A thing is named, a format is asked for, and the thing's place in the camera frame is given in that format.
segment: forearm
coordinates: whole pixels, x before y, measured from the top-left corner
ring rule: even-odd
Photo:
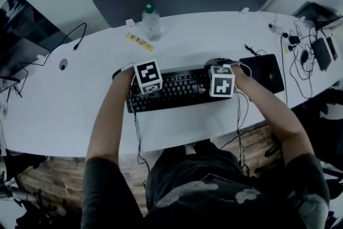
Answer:
[[[96,117],[86,160],[103,157],[118,163],[124,103],[132,75],[129,69],[114,78]]]
[[[282,142],[285,164],[302,154],[314,154],[302,124],[281,100],[250,77],[240,77],[236,84],[256,105]]]

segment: black t-shirt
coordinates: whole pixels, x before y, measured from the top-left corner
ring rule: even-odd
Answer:
[[[197,173],[187,181],[190,167]],[[90,159],[85,168],[81,227],[132,223],[176,227],[188,222],[188,226],[229,228],[324,228],[330,199],[316,157],[306,154],[292,160],[275,182],[226,172],[225,167],[221,171],[216,163],[196,157],[176,165],[169,182],[163,184],[168,188],[156,190],[158,200],[143,218],[118,166],[102,158]],[[186,183],[177,180],[179,175]]]

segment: green bottle cap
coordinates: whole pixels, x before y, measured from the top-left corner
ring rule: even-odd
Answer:
[[[144,11],[146,13],[152,13],[155,10],[155,6],[153,4],[146,4],[144,7]]]

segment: glove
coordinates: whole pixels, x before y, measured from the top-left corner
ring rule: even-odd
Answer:
[[[204,65],[204,68],[205,69],[210,69],[211,66],[223,66],[223,64],[228,64],[228,65],[231,65],[231,64],[239,64],[240,62],[239,61],[233,61],[229,58],[214,58],[214,59],[211,59],[211,60],[208,60],[205,65]]]

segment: clear bottle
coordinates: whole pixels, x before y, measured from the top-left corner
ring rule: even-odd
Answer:
[[[143,24],[146,27],[146,36],[149,40],[155,41],[161,37],[160,15],[156,12],[153,4],[147,4],[141,15]]]

